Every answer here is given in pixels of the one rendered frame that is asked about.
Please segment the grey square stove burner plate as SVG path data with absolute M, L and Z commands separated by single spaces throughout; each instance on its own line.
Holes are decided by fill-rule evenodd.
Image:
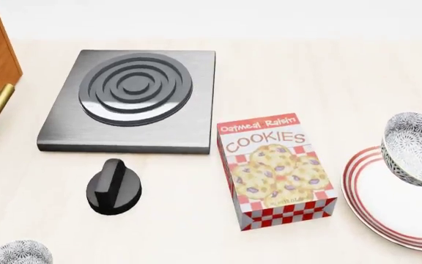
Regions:
M 210 151 L 214 51 L 82 50 L 37 137 L 41 151 Z

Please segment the oatmeal raisin cookies box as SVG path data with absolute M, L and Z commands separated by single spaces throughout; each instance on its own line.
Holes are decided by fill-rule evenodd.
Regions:
M 220 122 L 217 145 L 242 231 L 333 214 L 337 193 L 296 114 Z

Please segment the black round stove knob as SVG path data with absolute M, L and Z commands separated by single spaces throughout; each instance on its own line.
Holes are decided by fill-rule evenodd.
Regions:
M 107 160 L 86 187 L 89 206 L 101 215 L 125 213 L 137 204 L 141 193 L 139 176 L 117 158 Z

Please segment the white plate with red rings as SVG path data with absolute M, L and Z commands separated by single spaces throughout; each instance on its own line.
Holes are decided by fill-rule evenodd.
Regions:
M 350 158 L 341 176 L 341 190 L 353 213 L 373 232 L 422 251 L 422 187 L 393 175 L 379 147 Z

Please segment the black white patterned bowl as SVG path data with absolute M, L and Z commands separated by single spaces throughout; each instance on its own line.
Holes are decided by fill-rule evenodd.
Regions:
M 422 114 L 407 111 L 392 116 L 386 123 L 380 149 L 395 176 L 422 187 Z
M 0 264 L 53 264 L 53 256 L 40 242 L 12 241 L 0 246 Z

